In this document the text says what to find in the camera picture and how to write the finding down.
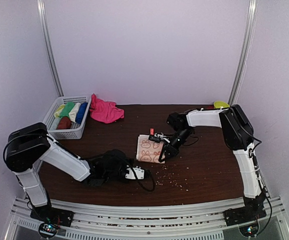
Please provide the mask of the orange bunny pattern towel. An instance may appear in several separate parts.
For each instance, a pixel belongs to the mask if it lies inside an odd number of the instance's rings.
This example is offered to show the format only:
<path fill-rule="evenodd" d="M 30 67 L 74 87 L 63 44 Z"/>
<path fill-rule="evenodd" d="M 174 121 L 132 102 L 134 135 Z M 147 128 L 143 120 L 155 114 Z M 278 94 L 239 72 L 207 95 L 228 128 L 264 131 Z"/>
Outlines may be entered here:
<path fill-rule="evenodd" d="M 137 138 L 136 160 L 138 162 L 164 164 L 165 154 L 162 154 L 162 162 L 159 161 L 163 142 L 155 142 L 149 140 L 149 135 L 140 134 Z"/>

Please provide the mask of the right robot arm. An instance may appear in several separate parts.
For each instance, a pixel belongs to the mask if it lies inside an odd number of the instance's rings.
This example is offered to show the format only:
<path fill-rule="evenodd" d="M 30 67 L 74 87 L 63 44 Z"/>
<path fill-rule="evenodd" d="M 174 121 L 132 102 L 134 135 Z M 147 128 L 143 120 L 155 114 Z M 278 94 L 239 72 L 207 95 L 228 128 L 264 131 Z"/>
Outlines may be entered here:
<path fill-rule="evenodd" d="M 161 137 L 163 147 L 159 162 L 179 154 L 179 148 L 194 132 L 195 127 L 216 127 L 222 130 L 226 146 L 233 152 L 243 183 L 244 207 L 241 217 L 251 221 L 263 210 L 266 198 L 262 184 L 259 164 L 255 154 L 254 128 L 243 109 L 234 104 L 216 109 L 192 109 L 184 113 L 171 113 L 166 122 L 175 133 L 170 138 Z"/>

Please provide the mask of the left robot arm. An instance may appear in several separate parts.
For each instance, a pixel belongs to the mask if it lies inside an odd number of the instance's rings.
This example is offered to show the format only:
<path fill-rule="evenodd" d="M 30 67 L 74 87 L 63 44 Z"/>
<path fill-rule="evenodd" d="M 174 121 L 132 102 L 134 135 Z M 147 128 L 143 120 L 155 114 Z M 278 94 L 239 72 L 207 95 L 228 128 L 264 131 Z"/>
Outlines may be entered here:
<path fill-rule="evenodd" d="M 53 138 L 42 122 L 12 132 L 2 158 L 28 195 L 33 212 L 45 222 L 52 222 L 57 212 L 34 169 L 37 161 L 46 162 L 91 187 L 99 187 L 109 180 L 139 183 L 149 177 L 147 170 L 134 167 L 134 160 L 118 149 L 81 158 Z"/>

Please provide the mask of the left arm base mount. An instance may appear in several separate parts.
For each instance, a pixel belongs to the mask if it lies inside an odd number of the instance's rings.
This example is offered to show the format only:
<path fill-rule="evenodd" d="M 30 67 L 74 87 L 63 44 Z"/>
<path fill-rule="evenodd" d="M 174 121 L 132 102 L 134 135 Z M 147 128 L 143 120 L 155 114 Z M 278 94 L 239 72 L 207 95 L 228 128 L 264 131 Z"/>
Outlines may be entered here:
<path fill-rule="evenodd" d="M 33 208 L 30 217 L 55 226 L 70 227 L 74 218 L 74 212 L 53 207 L 43 209 Z"/>

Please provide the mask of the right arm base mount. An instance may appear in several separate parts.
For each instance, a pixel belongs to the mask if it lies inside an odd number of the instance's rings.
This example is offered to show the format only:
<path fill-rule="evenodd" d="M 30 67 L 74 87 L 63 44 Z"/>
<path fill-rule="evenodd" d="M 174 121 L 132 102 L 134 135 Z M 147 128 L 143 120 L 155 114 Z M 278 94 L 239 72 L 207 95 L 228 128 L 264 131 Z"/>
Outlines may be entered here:
<path fill-rule="evenodd" d="M 229 227 L 256 221 L 257 218 L 266 217 L 267 213 L 264 209 L 261 209 L 259 211 L 253 211 L 251 208 L 244 206 L 239 208 L 227 209 L 223 212 L 223 216 L 226 225 Z"/>

